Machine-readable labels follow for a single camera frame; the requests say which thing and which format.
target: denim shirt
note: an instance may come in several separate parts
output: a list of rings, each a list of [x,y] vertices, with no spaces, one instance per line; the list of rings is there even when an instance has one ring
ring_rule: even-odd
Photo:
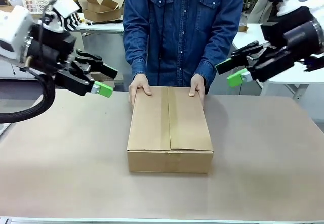
[[[124,46],[133,76],[150,86],[190,87],[194,74],[212,84],[227,58],[243,0],[125,0]]]

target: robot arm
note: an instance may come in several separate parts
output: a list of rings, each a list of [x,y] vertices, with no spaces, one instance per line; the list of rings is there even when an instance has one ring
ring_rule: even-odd
[[[324,67],[323,58],[310,58],[324,50],[324,0],[271,0],[279,4],[277,16],[261,25],[268,43],[254,42],[232,53],[216,66],[219,74],[238,66],[245,69],[227,78],[230,86],[266,80],[305,59],[306,71]]]
[[[115,78],[117,71],[99,56],[80,50],[74,53],[76,38],[60,25],[59,18],[69,18],[79,9],[78,5],[73,0],[52,0],[49,5],[51,11],[44,12],[37,23],[21,6],[15,6],[11,13],[0,11],[0,63],[11,63],[31,73],[43,88],[40,104],[22,112],[0,114],[0,123],[19,122],[45,112],[54,101],[55,86],[81,96],[89,92],[110,97],[113,91],[95,81],[90,72]]]

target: person's right hand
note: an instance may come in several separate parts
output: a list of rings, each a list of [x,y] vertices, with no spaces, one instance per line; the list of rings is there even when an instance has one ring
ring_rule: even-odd
[[[131,85],[128,87],[128,91],[129,91],[129,94],[130,94],[130,101],[132,103],[132,106],[134,106],[136,92],[137,92],[137,89],[139,89],[139,88],[144,89],[144,92],[148,96],[152,95],[150,86],[148,85],[148,80],[147,80],[147,78],[146,78],[146,76],[144,74],[137,74],[134,77],[134,80],[131,83]]]

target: person's left hand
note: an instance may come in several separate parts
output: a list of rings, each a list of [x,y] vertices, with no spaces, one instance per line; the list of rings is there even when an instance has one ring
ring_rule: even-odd
[[[189,96],[193,97],[196,91],[200,96],[202,105],[204,105],[205,81],[204,78],[198,74],[195,74],[191,79],[191,88],[190,88]]]

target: shirt pocket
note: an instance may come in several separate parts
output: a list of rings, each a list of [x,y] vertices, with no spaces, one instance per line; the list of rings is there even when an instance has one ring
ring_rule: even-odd
[[[196,29],[210,31],[215,21],[221,0],[199,0],[196,18]]]
[[[149,0],[150,24],[155,24],[161,32],[162,25],[170,26],[174,10],[174,0]]]

